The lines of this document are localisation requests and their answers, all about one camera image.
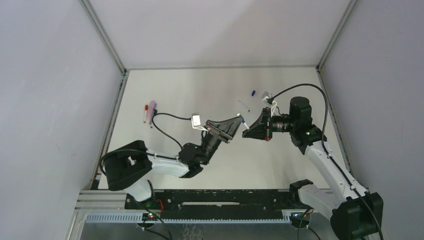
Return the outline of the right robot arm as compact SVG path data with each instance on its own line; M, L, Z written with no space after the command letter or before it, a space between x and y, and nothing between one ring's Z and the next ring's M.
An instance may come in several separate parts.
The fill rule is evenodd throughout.
M299 180L289 186L294 200L326 217L340 240L358 240L375 233L383 239L382 197L369 192L334 156L324 132L312 123L309 99L293 97L288 114L274 115L275 108L275 103L263 108L242 137L268 142L274 133L289 133L294 146L314 164L332 191L328 194L308 179Z

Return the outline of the pink highlighter pen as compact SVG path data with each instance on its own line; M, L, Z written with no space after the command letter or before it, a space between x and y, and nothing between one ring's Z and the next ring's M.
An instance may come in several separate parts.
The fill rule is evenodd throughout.
M147 109L147 117L150 118L153 114L153 111L155 109L155 105L156 105L156 101L155 100L151 100L149 105L148 105L148 109Z

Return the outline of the white pen red end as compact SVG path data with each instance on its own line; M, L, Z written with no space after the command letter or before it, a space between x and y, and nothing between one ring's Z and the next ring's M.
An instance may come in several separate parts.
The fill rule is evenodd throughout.
M147 122L147 114L148 114L148 110L147 111L144 110L144 112L143 112L143 123Z

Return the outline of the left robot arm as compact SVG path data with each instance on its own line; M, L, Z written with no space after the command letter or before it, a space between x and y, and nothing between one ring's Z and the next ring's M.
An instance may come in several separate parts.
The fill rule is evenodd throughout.
M200 130L201 143L180 144L178 154L165 154L148 149L145 142L135 140L110 151L99 160L99 168L106 177L110 191L124 191L138 203L154 198L154 188L144 176L150 172L189 179L203 171L221 143L233 140L245 120L241 114L222 120L201 123L198 113L188 118L192 128Z

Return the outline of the white pen blue end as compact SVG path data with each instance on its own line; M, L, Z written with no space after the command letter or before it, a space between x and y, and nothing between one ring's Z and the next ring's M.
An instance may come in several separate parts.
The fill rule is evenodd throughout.
M249 129L250 129L250 127L249 127L249 126L248 126L248 124L246 123L246 121L245 121L245 119L243 118L243 116L242 116L240 113L238 113L238 114L237 114L237 117L241 118L241 123L245 126L245 128L246 128L247 130L249 130Z

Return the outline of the grey pen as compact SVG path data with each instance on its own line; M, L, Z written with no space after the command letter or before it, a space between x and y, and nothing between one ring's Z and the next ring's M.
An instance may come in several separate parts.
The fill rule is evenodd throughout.
M153 128L153 118L154 118L154 116L152 116L152 115L153 115L154 109L157 109L157 103L155 103L153 108L152 108L152 113L151 113L149 124L148 124L150 128Z

